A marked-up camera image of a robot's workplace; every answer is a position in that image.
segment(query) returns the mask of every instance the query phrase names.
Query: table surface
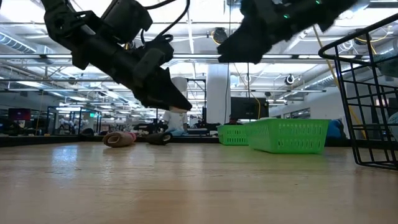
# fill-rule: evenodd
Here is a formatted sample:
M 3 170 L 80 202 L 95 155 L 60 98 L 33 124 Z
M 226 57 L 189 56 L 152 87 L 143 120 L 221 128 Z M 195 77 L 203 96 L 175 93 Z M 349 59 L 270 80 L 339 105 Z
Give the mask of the table surface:
M 396 223 L 398 172 L 350 149 L 220 144 L 0 148 L 0 223 Z

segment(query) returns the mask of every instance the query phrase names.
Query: wire rack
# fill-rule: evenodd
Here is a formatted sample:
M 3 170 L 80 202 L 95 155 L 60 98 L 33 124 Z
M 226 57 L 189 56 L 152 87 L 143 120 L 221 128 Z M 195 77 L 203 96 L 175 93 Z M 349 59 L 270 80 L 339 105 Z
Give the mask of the wire rack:
M 394 47 L 377 54 L 370 35 L 396 20 L 398 14 L 330 43 L 318 53 L 335 62 L 354 159 L 361 166 L 398 170 L 398 87 L 391 78 L 398 77 L 398 51 Z M 347 58 L 339 54 L 339 46 L 354 40 L 367 47 L 368 55 Z

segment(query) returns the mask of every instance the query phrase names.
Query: green basket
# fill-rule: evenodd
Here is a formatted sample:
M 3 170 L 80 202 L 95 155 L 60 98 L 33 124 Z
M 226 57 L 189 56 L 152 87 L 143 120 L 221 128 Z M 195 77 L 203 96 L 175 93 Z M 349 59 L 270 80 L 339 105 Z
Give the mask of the green basket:
M 245 125 L 222 125 L 217 128 L 218 139 L 225 146 L 247 146 Z
M 329 120 L 264 119 L 245 124 L 249 147 L 271 153 L 318 154 L 325 148 Z

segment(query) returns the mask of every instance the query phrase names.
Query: white column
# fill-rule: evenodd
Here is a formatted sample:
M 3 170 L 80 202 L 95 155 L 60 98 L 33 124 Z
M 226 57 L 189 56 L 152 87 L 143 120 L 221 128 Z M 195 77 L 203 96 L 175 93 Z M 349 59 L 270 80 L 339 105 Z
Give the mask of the white column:
M 206 78 L 207 123 L 225 124 L 231 112 L 228 65 L 209 65 Z

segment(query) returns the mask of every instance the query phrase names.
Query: pink object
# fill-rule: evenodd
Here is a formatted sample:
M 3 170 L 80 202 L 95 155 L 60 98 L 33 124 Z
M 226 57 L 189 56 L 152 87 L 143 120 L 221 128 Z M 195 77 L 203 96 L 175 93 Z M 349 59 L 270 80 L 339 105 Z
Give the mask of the pink object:
M 132 141 L 135 142 L 137 140 L 137 135 L 135 133 L 128 133 L 132 136 Z

